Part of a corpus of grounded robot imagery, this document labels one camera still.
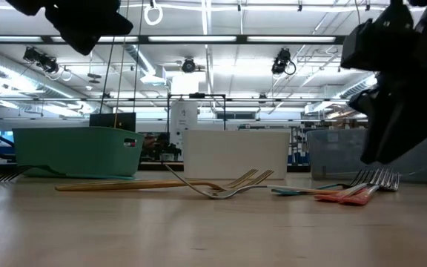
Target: ceiling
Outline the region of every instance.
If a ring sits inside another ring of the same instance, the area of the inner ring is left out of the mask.
[[[201,0],[161,1],[157,4],[170,4],[174,7],[192,9],[200,8]],[[202,12],[198,10],[182,10],[163,7],[163,18],[160,23],[150,26],[142,18],[143,1],[122,1],[120,13],[128,14],[134,28],[131,35],[202,35],[207,29],[211,35],[289,35],[289,34],[315,34],[315,35],[347,35],[358,24],[357,11],[349,9],[346,12],[337,12],[338,8],[355,7],[354,0],[304,0],[303,11],[287,10],[297,9],[298,1],[290,0],[242,0],[242,7],[257,8],[259,10],[243,10],[238,12],[237,0],[211,0],[212,8],[235,7],[235,10],[212,11],[207,20],[207,25],[202,25]],[[385,7],[388,0],[371,0],[372,7]],[[365,0],[359,0],[360,21],[376,18],[379,10],[365,11]],[[150,12],[150,19],[156,19],[156,11]],[[415,21],[421,16],[421,10],[413,10]],[[26,17],[12,10],[0,0],[0,35],[58,35],[59,33],[49,23],[43,12],[35,17]],[[0,55],[8,60],[41,74],[39,68],[29,65],[22,59],[26,47],[22,44],[0,44]],[[104,90],[116,96],[118,90],[121,97],[132,97],[134,88],[136,97],[166,96],[168,87],[152,86],[140,82],[143,77],[141,72],[131,70],[136,66],[135,61],[124,52],[121,45],[98,44],[92,56],[82,56],[65,44],[36,44],[31,45],[49,56],[57,58],[61,66],[65,66],[73,74],[69,81],[58,79],[57,82],[72,88],[85,96],[100,97]],[[271,75],[271,65],[281,48],[286,47],[292,55],[296,55],[297,72],[292,76],[283,76],[276,80]],[[205,66],[206,49],[204,44],[143,44],[140,45],[141,53],[153,65],[164,66],[168,71],[168,78],[182,75],[179,61],[192,57],[196,64],[202,66],[202,71],[194,75],[199,78],[199,91],[208,92]],[[212,88],[211,93],[224,93],[232,97],[258,97],[259,93],[267,93],[268,97],[327,97],[328,90],[340,91],[346,85],[366,76],[358,70],[339,69],[340,45],[280,45],[280,44],[210,44],[211,53]],[[97,73],[102,76],[100,84],[92,85],[88,90],[90,78],[87,73]],[[283,107],[304,106],[305,102],[285,103]],[[122,102],[120,105],[132,106],[133,103]],[[140,105],[152,105],[149,102],[140,102]]]

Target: black monitor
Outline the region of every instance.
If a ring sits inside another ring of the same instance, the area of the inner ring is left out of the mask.
[[[91,114],[90,126],[113,127],[115,114]],[[136,132],[136,113],[118,113],[116,115],[116,128]]]

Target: teal plastic bin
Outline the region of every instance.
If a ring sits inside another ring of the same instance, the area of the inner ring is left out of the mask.
[[[48,165],[68,177],[132,177],[144,136],[104,127],[14,129],[18,166]],[[24,175],[54,177],[39,169]]]

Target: wooden table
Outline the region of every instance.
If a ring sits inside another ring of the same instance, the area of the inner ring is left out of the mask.
[[[427,266],[427,185],[351,207],[266,190],[230,200],[189,188],[53,190],[74,181],[0,185],[0,267]],[[303,174],[287,183],[319,184]]]

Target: white box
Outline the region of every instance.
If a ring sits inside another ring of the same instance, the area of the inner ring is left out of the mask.
[[[284,179],[290,133],[274,131],[183,131],[184,176],[236,179],[252,168]]]

